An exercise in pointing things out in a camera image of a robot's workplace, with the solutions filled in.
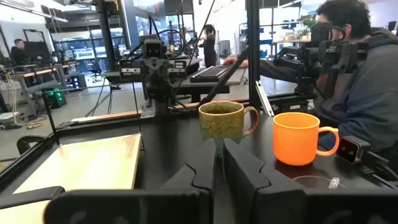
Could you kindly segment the black keyboard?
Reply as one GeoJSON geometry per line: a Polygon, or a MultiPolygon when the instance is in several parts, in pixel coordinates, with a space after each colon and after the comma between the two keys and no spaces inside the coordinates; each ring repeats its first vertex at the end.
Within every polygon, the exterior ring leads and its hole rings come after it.
{"type": "Polygon", "coordinates": [[[229,65],[217,65],[204,68],[190,76],[191,83],[218,82],[229,70],[229,65]]]}

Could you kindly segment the green-brown ceramic mug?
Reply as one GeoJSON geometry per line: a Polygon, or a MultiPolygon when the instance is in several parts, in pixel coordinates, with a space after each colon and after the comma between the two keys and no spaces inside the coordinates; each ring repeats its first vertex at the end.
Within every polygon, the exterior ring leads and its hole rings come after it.
{"type": "Polygon", "coordinates": [[[259,113],[252,106],[245,107],[235,101],[211,101],[198,108],[200,128],[205,139],[223,142],[231,139],[240,143],[242,138],[250,135],[259,123],[259,113]],[[254,122],[248,130],[244,130],[244,116],[253,112],[254,122]]]}

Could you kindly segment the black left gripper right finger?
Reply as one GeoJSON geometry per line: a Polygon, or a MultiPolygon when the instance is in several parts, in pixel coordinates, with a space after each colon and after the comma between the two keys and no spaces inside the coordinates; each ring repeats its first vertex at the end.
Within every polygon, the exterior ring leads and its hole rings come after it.
{"type": "Polygon", "coordinates": [[[238,224],[304,224],[303,187],[224,140],[223,169],[238,224]]]}

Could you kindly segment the orange plastic mug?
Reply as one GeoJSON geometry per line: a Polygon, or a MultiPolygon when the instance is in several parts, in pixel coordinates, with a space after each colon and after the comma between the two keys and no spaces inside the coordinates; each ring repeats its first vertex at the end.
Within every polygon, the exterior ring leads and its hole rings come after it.
{"type": "Polygon", "coordinates": [[[332,156],[338,149],[338,129],[320,126],[320,120],[311,114],[288,112],[273,117],[273,152],[275,157],[290,166],[305,166],[317,156],[332,156]],[[335,137],[328,151],[318,150],[318,134],[330,132],[335,137]]]}

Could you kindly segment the gray desk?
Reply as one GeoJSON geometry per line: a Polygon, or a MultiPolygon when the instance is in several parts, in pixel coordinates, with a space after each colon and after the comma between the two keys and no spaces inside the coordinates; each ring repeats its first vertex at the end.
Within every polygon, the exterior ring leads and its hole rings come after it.
{"type": "MultiPolygon", "coordinates": [[[[227,94],[230,91],[230,87],[233,85],[239,85],[245,74],[245,68],[238,68],[233,75],[230,76],[229,80],[219,89],[218,94],[227,94]]],[[[205,83],[191,83],[189,75],[185,80],[178,81],[173,84],[175,95],[190,95],[192,103],[198,103],[201,101],[202,95],[207,95],[214,88],[217,82],[205,82],[205,83]]]]}

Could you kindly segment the black aluminium rig frame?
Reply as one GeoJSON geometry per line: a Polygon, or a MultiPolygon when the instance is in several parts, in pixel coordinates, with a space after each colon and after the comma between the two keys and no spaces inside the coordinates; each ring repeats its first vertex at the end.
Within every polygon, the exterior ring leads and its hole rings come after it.
{"type": "MultiPolygon", "coordinates": [[[[246,4],[249,4],[248,11],[248,29],[249,34],[247,37],[247,49],[248,56],[243,55],[243,51],[240,56],[248,57],[248,59],[253,59],[254,68],[247,68],[248,82],[249,82],[249,99],[233,100],[234,102],[243,103],[244,106],[260,106],[260,96],[254,96],[255,86],[254,81],[260,81],[260,58],[259,56],[254,57],[252,51],[257,52],[259,50],[259,40],[254,40],[252,37],[254,34],[259,36],[259,32],[255,32],[253,27],[259,28],[260,25],[254,22],[254,19],[259,19],[258,4],[255,3],[257,0],[246,0],[246,4]]],[[[299,112],[307,112],[308,100],[313,100],[316,98],[315,94],[299,95],[298,93],[284,93],[279,95],[268,96],[271,101],[270,104],[278,107],[276,112],[284,111],[281,105],[299,105],[299,103],[305,103],[305,106],[301,107],[299,112]]],[[[139,143],[139,151],[144,151],[145,146],[151,146],[154,143],[155,152],[163,152],[163,149],[173,149],[177,148],[176,143],[184,143],[187,146],[193,146],[188,142],[187,137],[183,137],[181,134],[188,133],[193,129],[182,129],[183,126],[172,127],[171,124],[182,124],[183,122],[197,122],[198,123],[198,111],[187,111],[187,112],[173,112],[169,114],[169,120],[161,117],[151,117],[151,118],[139,118],[141,112],[127,112],[127,114],[122,115],[110,114],[104,115],[104,117],[94,116],[90,119],[76,121],[70,121],[68,123],[62,123],[58,127],[53,125],[53,119],[50,116],[50,111],[48,111],[49,121],[52,125],[52,134],[47,137],[44,136],[24,136],[21,138],[21,142],[29,146],[29,142],[25,139],[41,137],[40,140],[33,141],[37,142],[32,148],[28,148],[24,153],[10,163],[5,169],[0,172],[0,194],[13,194],[23,186],[30,177],[40,168],[40,166],[46,161],[50,161],[48,158],[52,156],[53,151],[56,151],[61,143],[62,149],[66,148],[67,144],[78,144],[82,145],[81,142],[86,140],[78,140],[78,137],[85,137],[91,140],[110,138],[111,135],[121,136],[122,129],[124,128],[140,128],[141,132],[141,143],[139,143]]]]}

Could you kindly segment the seated person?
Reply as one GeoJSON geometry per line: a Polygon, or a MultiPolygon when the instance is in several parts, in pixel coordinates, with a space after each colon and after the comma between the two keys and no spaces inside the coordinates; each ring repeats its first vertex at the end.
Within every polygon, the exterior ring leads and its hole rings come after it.
{"type": "Polygon", "coordinates": [[[326,99],[327,74],[317,80],[317,98],[310,114],[321,124],[338,128],[340,136],[370,143],[373,152],[398,173],[398,39],[382,27],[371,26],[367,5],[360,0],[327,0],[317,9],[318,22],[331,22],[333,40],[369,45],[366,60],[353,74],[341,74],[334,95],[326,99]]]}

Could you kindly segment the black computer with green light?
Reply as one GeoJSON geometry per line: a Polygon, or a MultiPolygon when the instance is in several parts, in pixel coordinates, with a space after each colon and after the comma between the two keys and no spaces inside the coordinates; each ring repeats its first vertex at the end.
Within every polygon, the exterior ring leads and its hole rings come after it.
{"type": "Polygon", "coordinates": [[[44,90],[44,97],[49,104],[50,109],[58,109],[66,105],[67,100],[65,97],[65,92],[59,88],[47,88],[44,90]]]}

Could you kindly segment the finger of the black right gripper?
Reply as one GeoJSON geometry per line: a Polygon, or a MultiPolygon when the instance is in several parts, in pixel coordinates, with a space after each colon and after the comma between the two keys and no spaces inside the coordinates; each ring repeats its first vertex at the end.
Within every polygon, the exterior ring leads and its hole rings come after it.
{"type": "Polygon", "coordinates": [[[152,75],[154,73],[154,58],[147,58],[141,61],[141,76],[148,92],[155,92],[155,86],[152,84],[152,75]]]}
{"type": "Polygon", "coordinates": [[[155,61],[154,89],[156,92],[163,92],[169,88],[169,61],[167,59],[157,59],[155,61]]]}

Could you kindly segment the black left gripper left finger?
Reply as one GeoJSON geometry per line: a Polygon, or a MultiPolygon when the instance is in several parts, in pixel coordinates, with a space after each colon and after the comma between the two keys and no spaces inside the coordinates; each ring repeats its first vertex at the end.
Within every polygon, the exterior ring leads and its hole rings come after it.
{"type": "Polygon", "coordinates": [[[167,213],[180,224],[213,224],[216,145],[207,139],[160,188],[171,193],[167,213]]]}

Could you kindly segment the standing person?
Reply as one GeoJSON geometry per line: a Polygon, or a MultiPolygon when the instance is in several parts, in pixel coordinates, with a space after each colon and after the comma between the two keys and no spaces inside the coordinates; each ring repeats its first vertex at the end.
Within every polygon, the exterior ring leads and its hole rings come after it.
{"type": "Polygon", "coordinates": [[[211,24],[204,25],[203,43],[199,47],[203,48],[205,67],[209,68],[216,65],[216,51],[215,51],[215,28],[211,24]]]}

